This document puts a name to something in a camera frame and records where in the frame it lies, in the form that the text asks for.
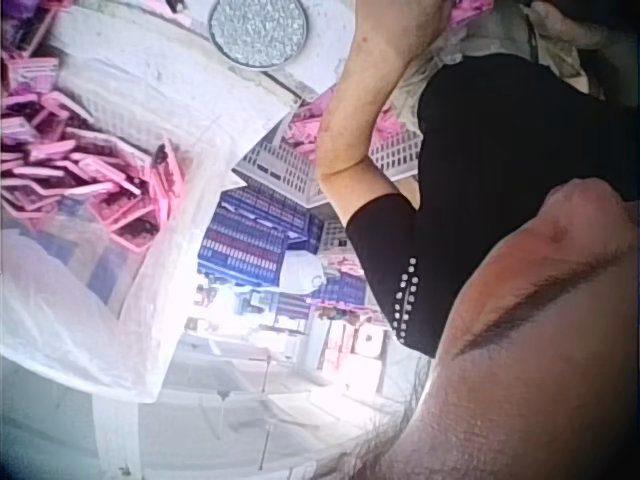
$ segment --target hair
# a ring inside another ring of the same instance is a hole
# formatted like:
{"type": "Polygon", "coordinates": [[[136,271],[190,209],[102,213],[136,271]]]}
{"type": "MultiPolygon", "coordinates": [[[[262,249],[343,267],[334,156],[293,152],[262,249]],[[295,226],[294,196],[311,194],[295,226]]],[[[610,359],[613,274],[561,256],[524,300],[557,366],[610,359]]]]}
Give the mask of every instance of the hair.
{"type": "Polygon", "coordinates": [[[392,480],[393,468],[387,453],[396,444],[420,403],[429,378],[430,360],[424,357],[416,365],[411,392],[403,408],[391,420],[374,424],[353,453],[342,453],[316,468],[310,480],[392,480]]]}

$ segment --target black sleeve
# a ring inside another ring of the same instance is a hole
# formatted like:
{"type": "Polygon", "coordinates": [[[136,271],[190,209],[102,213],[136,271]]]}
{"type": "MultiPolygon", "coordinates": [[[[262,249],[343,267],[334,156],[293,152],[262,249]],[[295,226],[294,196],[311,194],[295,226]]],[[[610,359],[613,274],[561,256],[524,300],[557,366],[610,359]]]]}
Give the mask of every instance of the black sleeve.
{"type": "Polygon", "coordinates": [[[416,210],[400,194],[372,200],[347,224],[347,235],[396,337],[434,357],[457,290],[442,278],[446,272],[440,265],[446,262],[429,252],[430,242],[420,231],[416,210]]]}

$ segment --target black shirt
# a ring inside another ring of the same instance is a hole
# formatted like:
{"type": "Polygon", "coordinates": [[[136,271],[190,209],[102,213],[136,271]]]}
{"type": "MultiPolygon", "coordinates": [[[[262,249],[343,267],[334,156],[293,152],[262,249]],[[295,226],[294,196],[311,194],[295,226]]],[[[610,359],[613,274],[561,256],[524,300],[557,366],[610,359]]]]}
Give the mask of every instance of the black shirt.
{"type": "Polygon", "coordinates": [[[453,302],[498,241],[554,187],[607,181],[637,199],[637,112],[583,95],[511,55],[440,70],[420,100],[421,206],[363,206],[347,234],[398,339],[434,357],[453,302]]]}

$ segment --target eyebrow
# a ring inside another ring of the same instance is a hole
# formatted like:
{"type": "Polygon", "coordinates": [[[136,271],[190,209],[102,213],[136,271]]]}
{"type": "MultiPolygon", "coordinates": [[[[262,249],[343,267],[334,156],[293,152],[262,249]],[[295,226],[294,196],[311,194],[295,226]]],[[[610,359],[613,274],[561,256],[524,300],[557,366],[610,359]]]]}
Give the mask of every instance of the eyebrow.
{"type": "Polygon", "coordinates": [[[533,291],[515,305],[504,311],[497,320],[476,333],[460,349],[455,358],[467,353],[498,345],[506,341],[514,332],[538,318],[538,314],[555,303],[559,298],[589,283],[598,275],[616,264],[625,256],[616,250],[584,262],[563,275],[553,275],[536,285],[533,291]]]}

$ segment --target person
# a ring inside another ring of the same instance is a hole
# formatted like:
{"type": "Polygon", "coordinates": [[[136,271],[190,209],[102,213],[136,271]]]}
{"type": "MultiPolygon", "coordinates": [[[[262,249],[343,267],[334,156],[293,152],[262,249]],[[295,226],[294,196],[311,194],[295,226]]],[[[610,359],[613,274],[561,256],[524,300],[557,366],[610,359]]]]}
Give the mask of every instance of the person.
{"type": "Polygon", "coordinates": [[[637,111],[522,56],[464,56],[420,99],[416,210],[371,132],[451,4],[359,0],[320,130],[321,188],[397,341],[435,358],[349,478],[600,478],[637,428],[637,111]]]}

